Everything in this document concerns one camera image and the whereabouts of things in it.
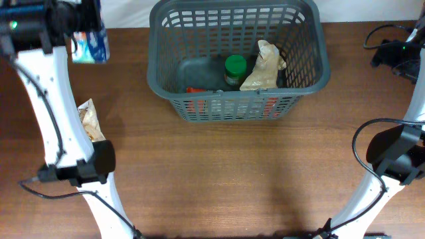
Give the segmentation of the grey plastic shopping basket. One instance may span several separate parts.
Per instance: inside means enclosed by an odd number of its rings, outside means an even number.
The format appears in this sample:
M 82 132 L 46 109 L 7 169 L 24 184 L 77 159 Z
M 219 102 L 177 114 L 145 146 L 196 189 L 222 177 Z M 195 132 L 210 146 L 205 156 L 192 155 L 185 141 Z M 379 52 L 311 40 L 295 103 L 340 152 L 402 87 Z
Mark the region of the grey plastic shopping basket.
M 280 118 L 330 78 L 312 0 L 166 0 L 149 23 L 147 82 L 187 121 Z

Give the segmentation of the brown snack pouch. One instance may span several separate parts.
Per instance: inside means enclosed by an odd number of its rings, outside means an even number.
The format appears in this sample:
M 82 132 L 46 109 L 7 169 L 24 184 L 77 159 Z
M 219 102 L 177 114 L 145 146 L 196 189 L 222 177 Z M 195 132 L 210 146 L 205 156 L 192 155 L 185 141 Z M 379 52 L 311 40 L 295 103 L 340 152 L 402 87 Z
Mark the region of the brown snack pouch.
M 78 113 L 83 128 L 91 142 L 104 141 L 106 138 L 100 129 L 100 123 L 92 98 L 78 106 Z

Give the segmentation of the beige pasta bag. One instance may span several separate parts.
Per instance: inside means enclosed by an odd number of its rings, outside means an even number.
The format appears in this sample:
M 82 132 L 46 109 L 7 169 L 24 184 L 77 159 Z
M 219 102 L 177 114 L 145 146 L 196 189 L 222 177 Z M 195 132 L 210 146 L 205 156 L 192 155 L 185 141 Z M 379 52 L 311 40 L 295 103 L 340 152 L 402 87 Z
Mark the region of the beige pasta bag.
M 240 91 L 277 88 L 278 72 L 287 67 L 279 49 L 266 40 L 258 41 L 259 53 L 252 73 L 245 79 Z

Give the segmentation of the green lid glass jar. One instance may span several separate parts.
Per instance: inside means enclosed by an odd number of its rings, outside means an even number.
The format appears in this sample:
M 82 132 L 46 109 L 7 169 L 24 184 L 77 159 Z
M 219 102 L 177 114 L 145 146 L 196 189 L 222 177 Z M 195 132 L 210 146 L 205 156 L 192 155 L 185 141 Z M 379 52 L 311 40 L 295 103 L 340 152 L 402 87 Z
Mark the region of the green lid glass jar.
M 224 79 L 231 86 L 240 86 L 246 75 L 247 61 L 239 54 L 229 56 L 224 62 Z

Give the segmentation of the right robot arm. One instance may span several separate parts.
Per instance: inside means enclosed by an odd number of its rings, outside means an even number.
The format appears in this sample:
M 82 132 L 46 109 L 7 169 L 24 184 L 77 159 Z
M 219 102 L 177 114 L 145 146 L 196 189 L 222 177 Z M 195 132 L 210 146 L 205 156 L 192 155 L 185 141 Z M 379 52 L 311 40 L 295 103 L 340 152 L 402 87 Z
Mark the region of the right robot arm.
M 385 204 L 412 181 L 424 178 L 424 15 L 419 16 L 405 41 L 386 42 L 373 48 L 377 52 L 400 53 L 412 48 L 419 53 L 415 59 L 418 75 L 412 79 L 412 99 L 403 119 L 372 119 L 356 130 L 351 147 L 358 157 L 357 138 L 364 128 L 374 123 L 395 124 L 372 138 L 366 159 L 358 160 L 366 171 L 361 184 L 345 208 L 328 219 L 312 238 L 364 238 Z

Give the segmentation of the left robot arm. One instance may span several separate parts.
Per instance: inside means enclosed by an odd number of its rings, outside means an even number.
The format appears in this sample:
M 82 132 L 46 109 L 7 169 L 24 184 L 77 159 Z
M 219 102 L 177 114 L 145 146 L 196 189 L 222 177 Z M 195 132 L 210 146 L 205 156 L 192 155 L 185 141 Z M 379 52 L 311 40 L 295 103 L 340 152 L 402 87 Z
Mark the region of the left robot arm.
M 80 120 L 68 61 L 84 50 L 94 62 L 109 58 L 99 1 L 1 2 L 1 57 L 27 91 L 44 144 L 35 180 L 68 181 L 85 198 L 103 238 L 141 238 L 116 189 L 114 146 L 92 141 Z

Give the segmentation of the Kleenex tissue multipack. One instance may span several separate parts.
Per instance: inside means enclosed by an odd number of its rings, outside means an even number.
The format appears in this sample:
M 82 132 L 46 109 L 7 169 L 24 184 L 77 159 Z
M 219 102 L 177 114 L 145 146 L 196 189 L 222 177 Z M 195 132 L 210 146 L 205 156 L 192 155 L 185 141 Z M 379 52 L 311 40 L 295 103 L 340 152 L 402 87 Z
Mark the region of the Kleenex tissue multipack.
M 110 57 L 106 28 L 100 10 L 102 29 L 98 32 L 72 34 L 72 61 L 78 64 L 103 64 Z

